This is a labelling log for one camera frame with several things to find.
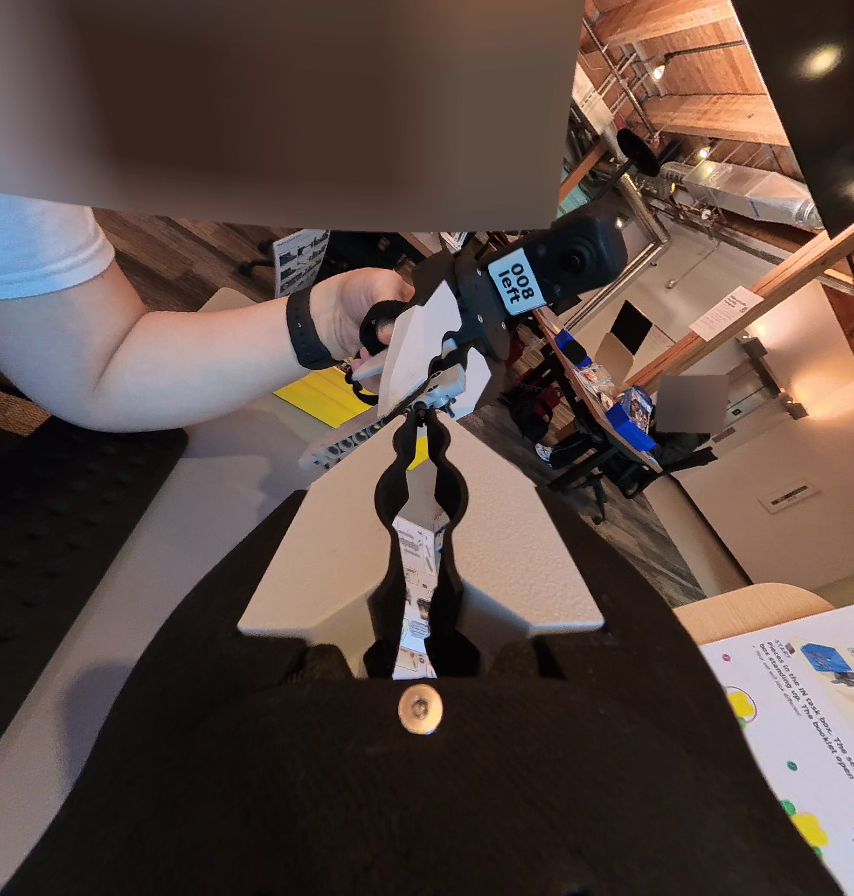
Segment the black office chair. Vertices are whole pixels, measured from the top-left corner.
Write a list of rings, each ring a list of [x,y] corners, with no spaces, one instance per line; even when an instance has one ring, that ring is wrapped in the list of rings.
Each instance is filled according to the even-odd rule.
[[[656,420],[652,419],[650,423],[649,436],[653,438],[654,432],[657,431]],[[546,449],[542,445],[536,446],[537,454],[540,454],[553,469],[563,469],[567,464],[575,462],[577,458],[585,454],[589,449],[600,450],[605,445],[609,447],[605,436],[597,438],[588,434],[571,434],[564,438],[561,442]],[[596,498],[596,504],[599,508],[599,515],[594,518],[595,524],[605,521],[605,503],[607,502],[601,479],[606,477],[612,485],[614,485],[622,496],[626,499],[634,499],[642,494],[647,487],[663,475],[675,472],[685,471],[688,469],[707,466],[715,461],[717,457],[712,452],[712,448],[701,446],[693,452],[685,460],[678,462],[670,467],[662,468],[661,473],[645,468],[619,453],[611,455],[604,463],[598,466],[597,472],[592,473],[585,481],[585,487],[591,487]]]

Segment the light grey perforated beam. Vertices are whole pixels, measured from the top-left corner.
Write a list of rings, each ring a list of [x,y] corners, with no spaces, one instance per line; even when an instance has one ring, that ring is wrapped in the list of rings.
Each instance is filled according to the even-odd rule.
[[[301,469],[330,469],[360,445],[367,442],[391,420],[403,418],[418,409],[448,409],[458,396],[465,392],[466,371],[461,363],[432,375],[405,401],[384,417],[378,417],[376,409],[370,409],[344,423],[336,431],[312,442],[299,457]]]

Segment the black studded mat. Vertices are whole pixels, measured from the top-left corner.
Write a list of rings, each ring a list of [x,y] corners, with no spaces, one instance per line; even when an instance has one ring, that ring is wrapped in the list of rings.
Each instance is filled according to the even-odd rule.
[[[51,418],[0,459],[0,738],[187,443]]]

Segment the white paper sign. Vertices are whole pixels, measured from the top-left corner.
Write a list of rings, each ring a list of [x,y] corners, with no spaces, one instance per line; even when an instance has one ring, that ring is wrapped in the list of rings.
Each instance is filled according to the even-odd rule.
[[[695,320],[690,325],[690,330],[705,342],[710,342],[762,301],[761,296],[746,287],[738,286]]]

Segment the black wristband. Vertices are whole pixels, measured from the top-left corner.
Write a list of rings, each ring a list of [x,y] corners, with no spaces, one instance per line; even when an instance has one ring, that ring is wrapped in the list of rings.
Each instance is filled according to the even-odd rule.
[[[334,358],[318,335],[310,309],[311,291],[312,287],[308,287],[287,297],[286,321],[298,364],[311,371],[320,371],[343,359]]]

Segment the white instruction sheet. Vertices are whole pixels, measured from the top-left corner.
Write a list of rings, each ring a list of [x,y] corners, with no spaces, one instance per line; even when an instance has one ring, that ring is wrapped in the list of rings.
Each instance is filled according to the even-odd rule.
[[[793,826],[854,894],[854,606],[701,646]]]

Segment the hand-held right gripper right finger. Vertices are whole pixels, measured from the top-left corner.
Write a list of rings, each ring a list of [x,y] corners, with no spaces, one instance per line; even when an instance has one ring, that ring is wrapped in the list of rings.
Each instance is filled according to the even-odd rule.
[[[536,635],[604,625],[533,482],[444,413],[427,413],[435,497],[449,518],[426,650],[439,677]]]

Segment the tan wooden board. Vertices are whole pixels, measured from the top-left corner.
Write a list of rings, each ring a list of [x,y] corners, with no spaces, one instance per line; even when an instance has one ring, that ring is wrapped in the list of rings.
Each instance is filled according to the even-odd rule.
[[[673,608],[698,645],[754,633],[834,610],[813,592],[783,583],[758,583]]]

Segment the yellow plastic bin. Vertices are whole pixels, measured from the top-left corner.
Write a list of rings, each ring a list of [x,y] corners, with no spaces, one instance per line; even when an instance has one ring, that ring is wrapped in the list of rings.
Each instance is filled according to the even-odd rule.
[[[311,372],[298,382],[275,391],[275,395],[309,417],[328,425],[328,431],[315,441],[317,442],[361,413],[370,409],[376,409],[377,411],[376,406],[367,405],[360,400],[360,397],[354,393],[354,385],[357,386],[359,384],[348,384],[343,372],[335,366],[326,370]],[[326,469],[317,467],[313,469],[326,471]]]

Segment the white wall sign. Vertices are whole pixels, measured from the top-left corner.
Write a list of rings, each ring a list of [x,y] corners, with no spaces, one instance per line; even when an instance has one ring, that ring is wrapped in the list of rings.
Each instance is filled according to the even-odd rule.
[[[821,489],[805,477],[782,484],[757,497],[757,503],[769,514],[775,514],[795,507],[820,493]]]

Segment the person's left hand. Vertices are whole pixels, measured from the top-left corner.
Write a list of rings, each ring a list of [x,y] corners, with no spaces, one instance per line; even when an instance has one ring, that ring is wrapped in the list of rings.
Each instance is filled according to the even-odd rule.
[[[353,370],[367,361],[361,352],[362,320],[376,303],[388,300],[409,302],[414,287],[398,273],[363,268],[334,275],[315,284],[309,294],[309,310],[321,342],[334,359],[349,360]]]

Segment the person in white sleeve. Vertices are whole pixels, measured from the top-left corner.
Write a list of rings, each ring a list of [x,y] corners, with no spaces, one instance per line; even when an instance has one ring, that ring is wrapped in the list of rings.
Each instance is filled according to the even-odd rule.
[[[0,194],[0,300],[77,286],[114,259],[89,207]]]

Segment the white instruction booklet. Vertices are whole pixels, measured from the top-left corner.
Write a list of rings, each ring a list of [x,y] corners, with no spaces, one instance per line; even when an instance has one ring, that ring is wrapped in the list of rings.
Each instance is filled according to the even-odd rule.
[[[395,680],[436,677],[425,643],[430,637],[430,603],[438,584],[446,524],[443,511],[426,524],[402,516],[394,520],[406,589],[400,643],[392,673]]]

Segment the tan board with black panel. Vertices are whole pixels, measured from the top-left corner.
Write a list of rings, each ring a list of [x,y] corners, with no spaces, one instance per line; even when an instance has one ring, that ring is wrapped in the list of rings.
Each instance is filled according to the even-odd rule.
[[[628,300],[620,308],[611,330],[604,335],[595,352],[594,360],[611,376],[614,385],[622,386],[634,364],[634,356],[653,328]]]

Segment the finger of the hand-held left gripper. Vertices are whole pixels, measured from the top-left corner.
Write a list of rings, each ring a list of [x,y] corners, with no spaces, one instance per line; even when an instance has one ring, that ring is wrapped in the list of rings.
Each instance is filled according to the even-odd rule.
[[[457,299],[443,280],[423,305],[399,315],[380,375],[377,413],[387,419],[406,397],[424,385],[440,357],[447,334],[463,325]]]
[[[475,346],[466,356],[465,390],[458,395],[458,414],[469,415],[500,394],[504,365],[486,358]]]

